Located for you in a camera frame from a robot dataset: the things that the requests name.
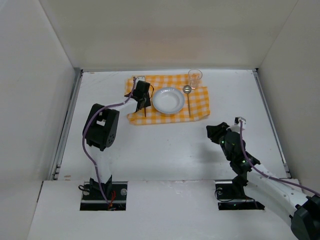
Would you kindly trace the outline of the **white paper plate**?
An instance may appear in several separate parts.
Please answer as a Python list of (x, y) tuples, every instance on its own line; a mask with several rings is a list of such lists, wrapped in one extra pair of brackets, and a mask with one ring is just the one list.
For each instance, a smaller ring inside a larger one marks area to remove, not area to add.
[(164, 87), (154, 93), (152, 104), (158, 112), (172, 115), (183, 109), (185, 97), (180, 90), (174, 87)]

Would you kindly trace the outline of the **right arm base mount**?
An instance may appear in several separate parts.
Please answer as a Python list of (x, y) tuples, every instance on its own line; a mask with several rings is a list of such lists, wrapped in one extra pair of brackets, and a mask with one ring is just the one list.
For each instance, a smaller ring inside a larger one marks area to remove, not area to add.
[(231, 181), (218, 181), (215, 183), (214, 196), (220, 211), (264, 210), (260, 202), (244, 194), (244, 191)]

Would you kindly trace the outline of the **yellow white checkered cloth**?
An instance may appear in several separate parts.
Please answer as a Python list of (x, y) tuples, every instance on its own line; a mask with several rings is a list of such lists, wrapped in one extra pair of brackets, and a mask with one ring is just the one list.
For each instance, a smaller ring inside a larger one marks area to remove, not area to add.
[[(180, 91), (189, 83), (187, 74), (177, 75), (146, 75), (145, 81), (150, 83), (152, 87), (149, 93), (154, 93), (164, 87), (176, 88)], [(184, 107), (175, 114), (163, 114), (157, 111), (153, 106), (146, 109), (146, 117), (144, 110), (127, 115), (130, 124), (133, 125), (154, 125), (194, 122), (210, 115), (210, 98), (208, 88), (199, 86), (189, 94), (191, 117), (189, 117), (188, 101), (185, 99)]]

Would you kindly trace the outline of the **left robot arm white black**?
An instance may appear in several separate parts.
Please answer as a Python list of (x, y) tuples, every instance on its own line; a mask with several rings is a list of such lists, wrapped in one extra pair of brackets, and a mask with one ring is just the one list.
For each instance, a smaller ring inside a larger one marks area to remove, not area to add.
[(93, 163), (94, 175), (89, 179), (89, 194), (100, 195), (106, 202), (112, 196), (112, 173), (103, 156), (116, 139), (119, 119), (151, 106), (152, 87), (144, 76), (133, 77), (133, 87), (119, 103), (94, 104), (82, 131), (82, 148)]

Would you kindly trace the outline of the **clear plastic cup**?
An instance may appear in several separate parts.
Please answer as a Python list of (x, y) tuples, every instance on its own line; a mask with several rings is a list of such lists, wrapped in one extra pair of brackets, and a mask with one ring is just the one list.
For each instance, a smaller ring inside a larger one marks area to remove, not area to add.
[(188, 71), (188, 80), (190, 87), (194, 90), (199, 87), (203, 73), (199, 69), (190, 69)]

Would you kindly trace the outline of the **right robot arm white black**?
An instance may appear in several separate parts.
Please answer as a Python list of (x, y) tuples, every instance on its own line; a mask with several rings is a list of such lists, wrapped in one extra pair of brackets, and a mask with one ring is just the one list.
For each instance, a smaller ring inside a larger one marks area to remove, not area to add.
[(300, 184), (275, 177), (255, 157), (246, 151), (243, 130), (246, 122), (238, 117), (233, 126), (225, 122), (206, 126), (207, 137), (219, 145), (231, 169), (235, 189), (261, 203), (279, 216), (299, 240), (320, 238), (320, 194), (308, 196)]

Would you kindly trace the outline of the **silver spoon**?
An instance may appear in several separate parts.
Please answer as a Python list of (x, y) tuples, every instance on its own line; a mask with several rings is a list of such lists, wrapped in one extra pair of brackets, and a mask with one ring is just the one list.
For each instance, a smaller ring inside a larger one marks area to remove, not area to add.
[(182, 90), (187, 95), (188, 114), (191, 117), (190, 93), (192, 92), (192, 88), (190, 85), (185, 85)]

